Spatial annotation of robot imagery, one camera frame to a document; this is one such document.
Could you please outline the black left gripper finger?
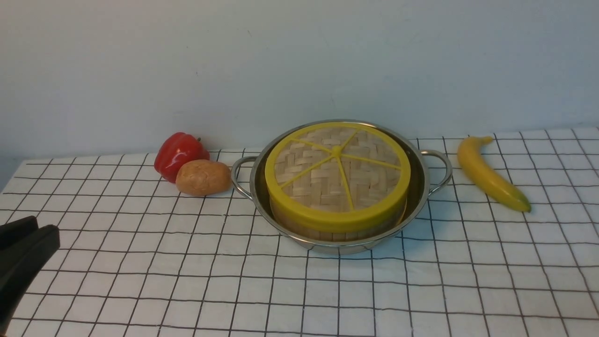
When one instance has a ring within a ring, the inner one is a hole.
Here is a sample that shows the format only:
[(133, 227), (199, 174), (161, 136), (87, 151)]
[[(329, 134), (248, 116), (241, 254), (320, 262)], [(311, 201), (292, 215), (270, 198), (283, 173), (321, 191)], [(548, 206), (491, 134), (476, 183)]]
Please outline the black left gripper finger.
[(57, 226), (46, 225), (24, 240), (1, 251), (0, 320), (8, 328), (24, 293), (41, 269), (60, 248)]
[(4, 251), (14, 246), (37, 230), (38, 221), (35, 216), (26, 216), (2, 225), (0, 227), (0, 250)]

